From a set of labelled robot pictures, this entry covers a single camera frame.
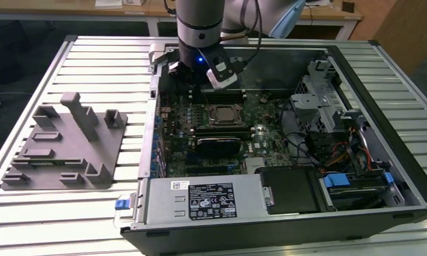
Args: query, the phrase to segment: cpu socket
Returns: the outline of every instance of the cpu socket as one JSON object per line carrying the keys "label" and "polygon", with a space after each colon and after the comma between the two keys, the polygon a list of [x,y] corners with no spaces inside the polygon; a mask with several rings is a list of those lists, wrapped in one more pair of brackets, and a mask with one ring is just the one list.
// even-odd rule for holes
{"label": "cpu socket", "polygon": [[210,125],[214,127],[243,127],[242,107],[239,105],[211,105]]}

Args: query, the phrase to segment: white label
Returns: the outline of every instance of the white label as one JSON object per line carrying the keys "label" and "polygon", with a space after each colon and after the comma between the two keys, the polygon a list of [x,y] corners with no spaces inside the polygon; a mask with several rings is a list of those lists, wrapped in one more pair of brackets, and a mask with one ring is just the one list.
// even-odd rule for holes
{"label": "white label", "polygon": [[126,14],[132,14],[132,15],[144,15],[144,12],[126,12]]}
{"label": "white label", "polygon": [[190,181],[171,181],[171,190],[187,190]]}
{"label": "white label", "polygon": [[222,210],[224,210],[223,212],[235,212],[235,211],[236,211],[236,208],[224,208],[224,209],[222,209]]}
{"label": "white label", "polygon": [[220,72],[227,69],[227,65],[226,65],[224,62],[222,62],[220,64],[218,64],[215,67],[216,67],[216,70],[220,71]]}

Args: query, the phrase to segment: white paper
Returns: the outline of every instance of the white paper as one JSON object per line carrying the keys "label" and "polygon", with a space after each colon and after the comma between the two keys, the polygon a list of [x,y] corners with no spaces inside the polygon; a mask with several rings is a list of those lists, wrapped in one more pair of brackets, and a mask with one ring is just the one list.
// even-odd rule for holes
{"label": "white paper", "polygon": [[96,9],[120,9],[122,0],[98,0],[95,3]]}
{"label": "white paper", "polygon": [[317,8],[317,7],[322,7],[322,6],[329,6],[331,5],[331,1],[330,0],[318,0],[314,2],[307,2],[306,5],[309,5],[311,8]]}

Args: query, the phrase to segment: blue tab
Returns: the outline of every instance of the blue tab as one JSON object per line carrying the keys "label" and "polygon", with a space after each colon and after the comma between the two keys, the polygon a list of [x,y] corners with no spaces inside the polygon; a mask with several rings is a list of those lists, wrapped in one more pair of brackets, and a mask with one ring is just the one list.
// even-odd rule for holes
{"label": "blue tab", "polygon": [[327,188],[350,185],[347,175],[343,173],[329,174],[323,180]]}
{"label": "blue tab", "polygon": [[323,180],[325,180],[326,187],[330,188],[333,186],[333,182],[331,182],[330,178],[325,177]]}
{"label": "blue tab", "polygon": [[330,174],[329,177],[330,177],[330,180],[333,181],[334,187],[350,185],[350,181],[346,174],[335,173],[335,174]]}
{"label": "blue tab", "polygon": [[393,177],[393,174],[390,172],[385,173],[385,178],[386,178],[386,181],[387,181],[387,185],[394,182],[394,177]]}
{"label": "blue tab", "polygon": [[115,209],[118,211],[120,210],[128,210],[130,209],[131,200],[130,199],[118,199],[115,201]]}

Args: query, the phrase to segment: motherboard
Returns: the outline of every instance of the motherboard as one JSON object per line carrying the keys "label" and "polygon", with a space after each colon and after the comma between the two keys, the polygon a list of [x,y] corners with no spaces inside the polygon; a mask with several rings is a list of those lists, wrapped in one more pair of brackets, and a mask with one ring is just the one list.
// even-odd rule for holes
{"label": "motherboard", "polygon": [[256,167],[293,165],[280,127],[287,99],[255,90],[167,95],[162,102],[168,177],[247,174]]}

